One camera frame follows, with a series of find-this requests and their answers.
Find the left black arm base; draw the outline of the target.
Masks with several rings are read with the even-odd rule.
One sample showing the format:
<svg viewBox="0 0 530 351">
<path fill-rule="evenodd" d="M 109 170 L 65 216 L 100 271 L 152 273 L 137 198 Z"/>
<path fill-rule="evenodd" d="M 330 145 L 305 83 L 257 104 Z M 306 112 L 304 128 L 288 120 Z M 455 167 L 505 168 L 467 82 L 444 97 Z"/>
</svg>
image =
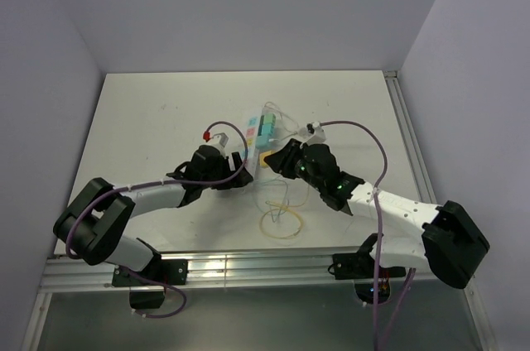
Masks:
<svg viewBox="0 0 530 351">
<path fill-rule="evenodd" d="M 150 319 L 168 318 L 181 313 L 187 304 L 187 296 L 179 286 L 186 284 L 188 261 L 185 259 L 159 259 L 150 263 L 143 271 L 118 267 L 114 270 L 112 287 L 129 289 L 129 305 L 133 313 Z M 169 291 L 181 297 L 176 310 L 155 314 L 162 307 Z"/>
</svg>

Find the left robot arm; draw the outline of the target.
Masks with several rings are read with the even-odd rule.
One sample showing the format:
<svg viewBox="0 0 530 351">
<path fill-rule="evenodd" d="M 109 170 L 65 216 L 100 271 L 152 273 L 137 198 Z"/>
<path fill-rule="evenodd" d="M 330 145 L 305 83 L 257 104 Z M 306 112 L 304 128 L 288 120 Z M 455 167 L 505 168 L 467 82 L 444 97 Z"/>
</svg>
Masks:
<svg viewBox="0 0 530 351">
<path fill-rule="evenodd" d="M 207 189 L 232 190 L 252 182 L 239 153 L 226 156 L 218 147 L 202 145 L 162 180 L 116 188 L 101 177 L 93 178 L 56 220 L 53 234 L 88 265 L 126 267 L 142 284 L 152 284 L 161 274 L 160 253 L 124 234 L 129 220 L 185 207 Z"/>
</svg>

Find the aluminium rail frame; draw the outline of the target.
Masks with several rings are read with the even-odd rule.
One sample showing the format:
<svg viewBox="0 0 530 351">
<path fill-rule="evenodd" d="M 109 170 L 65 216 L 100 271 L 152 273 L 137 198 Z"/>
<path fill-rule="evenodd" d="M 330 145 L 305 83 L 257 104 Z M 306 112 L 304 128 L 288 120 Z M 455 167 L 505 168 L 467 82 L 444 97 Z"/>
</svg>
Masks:
<svg viewBox="0 0 530 351">
<path fill-rule="evenodd" d="M 182 290 L 260 286 L 304 286 L 336 284 L 327 267 L 336 253 L 356 248 L 284 248 L 234 252 L 164 253 L 164 260 L 186 260 L 187 275 Z M 89 266 L 61 256 L 49 259 L 39 294 L 114 291 L 117 268 L 107 263 Z"/>
<path fill-rule="evenodd" d="M 436 209 L 439 204 L 436 202 L 398 77 L 395 72 L 385 72 L 383 75 L 397 118 L 397 125 L 401 132 L 416 195 L 414 197 L 405 196 L 403 191 L 387 192 L 384 186 L 379 194 L 379 199 L 382 202 L 384 212 L 389 215 L 388 219 L 384 219 L 385 223 L 403 232 L 414 243 L 423 245 L 423 225 L 430 224 L 439 214 Z"/>
</svg>

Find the teal usb charger plug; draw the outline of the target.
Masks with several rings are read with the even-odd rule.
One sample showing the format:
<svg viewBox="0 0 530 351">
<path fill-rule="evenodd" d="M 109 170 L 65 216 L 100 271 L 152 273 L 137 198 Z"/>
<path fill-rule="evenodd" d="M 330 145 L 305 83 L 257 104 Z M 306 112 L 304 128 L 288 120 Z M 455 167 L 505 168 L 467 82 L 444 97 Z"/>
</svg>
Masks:
<svg viewBox="0 0 530 351">
<path fill-rule="evenodd" d="M 263 123 L 259 129 L 260 136 L 272 136 L 274 134 L 275 124 L 274 123 Z"/>
</svg>

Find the aluminium front rail frame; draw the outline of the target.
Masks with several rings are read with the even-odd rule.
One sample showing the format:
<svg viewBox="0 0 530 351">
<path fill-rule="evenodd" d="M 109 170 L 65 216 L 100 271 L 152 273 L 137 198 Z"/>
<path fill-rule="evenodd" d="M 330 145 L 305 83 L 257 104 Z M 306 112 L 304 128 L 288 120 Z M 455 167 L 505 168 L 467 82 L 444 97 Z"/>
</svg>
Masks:
<svg viewBox="0 0 530 351">
<path fill-rule="evenodd" d="M 336 253 L 356 248 L 284 248 L 234 252 L 164 253 L 164 260 L 186 260 L 187 275 L 182 290 L 260 286 L 304 286 L 336 284 L 327 267 Z M 89 266 L 61 256 L 49 259 L 39 294 L 114 291 L 117 268 L 107 263 Z"/>
</svg>

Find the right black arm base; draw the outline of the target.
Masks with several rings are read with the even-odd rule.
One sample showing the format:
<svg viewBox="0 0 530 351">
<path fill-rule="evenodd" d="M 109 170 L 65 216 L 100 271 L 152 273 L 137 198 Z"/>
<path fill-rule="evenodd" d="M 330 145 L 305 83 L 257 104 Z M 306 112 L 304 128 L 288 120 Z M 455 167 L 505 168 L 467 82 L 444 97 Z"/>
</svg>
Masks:
<svg viewBox="0 0 530 351">
<path fill-rule="evenodd" d="M 343 252 L 332 255 L 332 263 L 327 271 L 337 281 L 354 281 L 357 297 L 367 304 L 373 304 L 374 263 L 371 252 L 375 251 L 377 235 L 370 236 L 357 252 Z M 378 267 L 378 303 L 389 301 L 392 293 L 390 280 L 404 278 L 407 270 L 404 267 Z"/>
</svg>

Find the aluminium right rail frame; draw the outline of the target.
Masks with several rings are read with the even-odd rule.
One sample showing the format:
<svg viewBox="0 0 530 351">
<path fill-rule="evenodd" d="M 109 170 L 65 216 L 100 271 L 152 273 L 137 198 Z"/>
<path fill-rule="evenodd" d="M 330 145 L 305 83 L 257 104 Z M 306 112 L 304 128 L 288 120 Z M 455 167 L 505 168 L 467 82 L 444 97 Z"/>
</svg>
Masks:
<svg viewBox="0 0 530 351">
<path fill-rule="evenodd" d="M 401 132 L 416 195 L 414 197 L 405 196 L 403 191 L 387 192 L 384 186 L 379 194 L 379 199 L 382 202 L 384 212 L 389 215 L 388 219 L 384 219 L 385 223 L 403 232 L 414 243 L 423 245 L 423 225 L 430 224 L 439 214 L 436 209 L 439 204 L 436 202 L 398 77 L 395 72 L 385 72 L 383 75 L 397 118 L 397 125 Z"/>
</svg>

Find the green usb charger plug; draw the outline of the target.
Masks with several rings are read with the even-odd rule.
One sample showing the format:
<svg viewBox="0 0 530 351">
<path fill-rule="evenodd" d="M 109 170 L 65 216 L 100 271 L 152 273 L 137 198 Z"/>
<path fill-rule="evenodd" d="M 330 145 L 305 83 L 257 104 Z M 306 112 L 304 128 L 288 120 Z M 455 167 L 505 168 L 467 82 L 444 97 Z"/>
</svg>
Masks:
<svg viewBox="0 0 530 351">
<path fill-rule="evenodd" d="M 263 124 L 272 124 L 276 123 L 276 115 L 274 113 L 266 113 L 263 115 Z"/>
</svg>

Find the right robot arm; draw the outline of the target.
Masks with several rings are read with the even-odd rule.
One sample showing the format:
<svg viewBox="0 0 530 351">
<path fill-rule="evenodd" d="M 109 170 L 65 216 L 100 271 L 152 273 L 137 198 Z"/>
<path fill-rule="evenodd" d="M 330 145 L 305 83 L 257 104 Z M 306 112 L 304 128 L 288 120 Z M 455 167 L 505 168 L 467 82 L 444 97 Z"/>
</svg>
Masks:
<svg viewBox="0 0 530 351">
<path fill-rule="evenodd" d="M 398 236 L 376 236 L 381 250 L 370 248 L 359 255 L 359 269 L 367 276 L 387 267 L 416 268 L 464 289 L 490 250 L 462 205 L 451 200 L 427 204 L 376 189 L 342 171 L 326 144 L 291 139 L 264 160 L 274 173 L 305 181 L 331 209 L 399 231 Z"/>
</svg>

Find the white multicolour power strip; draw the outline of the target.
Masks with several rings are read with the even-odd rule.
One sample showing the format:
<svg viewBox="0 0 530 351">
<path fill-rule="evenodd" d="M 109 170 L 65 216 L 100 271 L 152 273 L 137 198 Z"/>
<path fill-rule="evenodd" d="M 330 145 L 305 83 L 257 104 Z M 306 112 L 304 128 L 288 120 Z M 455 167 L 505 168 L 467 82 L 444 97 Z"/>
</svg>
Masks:
<svg viewBox="0 0 530 351">
<path fill-rule="evenodd" d="M 248 145 L 245 167 L 253 177 L 252 185 L 256 185 L 259 180 L 260 154 L 272 150 L 276 127 L 276 114 L 264 106 L 252 108 L 243 114 L 242 131 Z"/>
</svg>

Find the yellow charger plug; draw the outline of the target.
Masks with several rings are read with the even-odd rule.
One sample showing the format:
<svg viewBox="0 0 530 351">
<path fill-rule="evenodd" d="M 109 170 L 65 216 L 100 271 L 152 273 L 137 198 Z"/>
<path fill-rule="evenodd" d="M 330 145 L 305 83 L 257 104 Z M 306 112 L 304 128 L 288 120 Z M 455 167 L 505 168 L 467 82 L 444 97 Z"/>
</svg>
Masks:
<svg viewBox="0 0 530 351">
<path fill-rule="evenodd" d="M 273 154 L 273 150 L 263 151 L 259 155 L 259 165 L 261 168 L 269 167 L 267 163 L 267 158 Z"/>
</svg>

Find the light blue charger plug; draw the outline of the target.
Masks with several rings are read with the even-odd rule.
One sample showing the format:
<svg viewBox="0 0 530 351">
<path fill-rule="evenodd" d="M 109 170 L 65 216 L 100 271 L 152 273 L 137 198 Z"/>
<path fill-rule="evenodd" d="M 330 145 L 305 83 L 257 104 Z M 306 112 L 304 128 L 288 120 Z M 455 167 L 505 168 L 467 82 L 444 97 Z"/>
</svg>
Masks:
<svg viewBox="0 0 530 351">
<path fill-rule="evenodd" d="M 256 138 L 255 146 L 260 151 L 268 151 L 268 150 L 271 149 L 272 140 L 273 140 L 272 136 L 268 137 L 268 136 L 260 136 L 259 135 Z"/>
</svg>

